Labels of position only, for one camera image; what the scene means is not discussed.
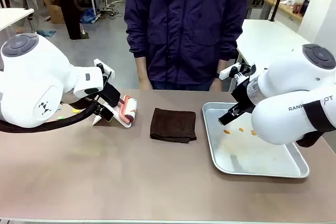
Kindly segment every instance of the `jacket zipper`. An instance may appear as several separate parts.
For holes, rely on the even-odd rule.
[[[178,83],[178,75],[180,73],[180,59],[181,59],[181,45],[182,45],[182,38],[184,34],[184,16],[185,16],[185,9],[186,9],[187,0],[183,2],[183,9],[182,9],[182,22],[180,26],[180,37],[178,40],[179,47],[177,48],[177,71],[176,71],[176,83]]]

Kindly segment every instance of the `cardboard box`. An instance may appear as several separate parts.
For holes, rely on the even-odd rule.
[[[43,0],[46,4],[51,22],[56,24],[64,24],[63,13],[61,7],[55,4],[52,0]]]

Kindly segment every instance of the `tray rim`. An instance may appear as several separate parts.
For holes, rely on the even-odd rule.
[[[272,175],[272,174],[252,174],[252,173],[236,173],[236,172],[230,172],[227,170],[222,169],[221,167],[218,166],[218,164],[216,163],[216,159],[214,157],[214,152],[212,149],[212,145],[210,142],[210,137],[209,137],[209,130],[208,130],[208,125],[207,125],[207,120],[205,118],[205,107],[209,104],[212,103],[216,103],[216,104],[231,104],[232,106],[234,106],[235,104],[237,104],[236,102],[207,102],[202,106],[202,113],[203,113],[203,119],[204,119],[204,124],[205,124],[205,130],[206,130],[206,136],[208,138],[208,143],[209,143],[209,149],[210,149],[210,153],[211,153],[211,158],[212,158],[212,162],[214,163],[215,167],[221,171],[224,174],[231,174],[231,175],[247,175],[247,176],[262,176],[262,177],[277,177],[277,178],[307,178],[310,174],[310,168],[308,163],[306,162],[305,158],[303,157],[303,155],[301,154],[300,150],[298,149],[298,147],[296,146],[295,143],[290,143],[290,144],[286,144],[287,145],[291,145],[292,147],[294,147],[294,149],[299,153],[301,160],[303,161],[304,165],[307,168],[307,172],[303,175],[303,176],[279,176],[279,175]]]

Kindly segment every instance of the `black pants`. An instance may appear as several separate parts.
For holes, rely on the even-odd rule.
[[[59,0],[70,39],[80,39],[79,11],[74,0]]]

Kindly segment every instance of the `tabletop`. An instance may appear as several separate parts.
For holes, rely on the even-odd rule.
[[[246,19],[237,44],[247,63],[268,66],[295,47],[310,42],[278,21]]]
[[[0,31],[33,12],[34,9],[0,8]]]
[[[35,134],[0,133],[0,218],[47,220],[336,220],[336,155],[301,148],[307,179],[234,176],[212,163],[202,116],[229,93],[124,90],[138,100],[130,129],[115,121]],[[154,108],[195,111],[197,140],[150,139]],[[68,105],[55,116],[73,115]]]
[[[270,5],[274,5],[277,3],[277,0],[264,0],[267,4]],[[303,16],[301,14],[294,14],[293,13],[293,7],[289,6],[289,5],[284,5],[284,4],[280,4],[279,5],[279,9],[284,11],[285,13],[287,13],[289,16],[291,16],[292,18],[298,20],[298,21],[302,21],[303,20]]]

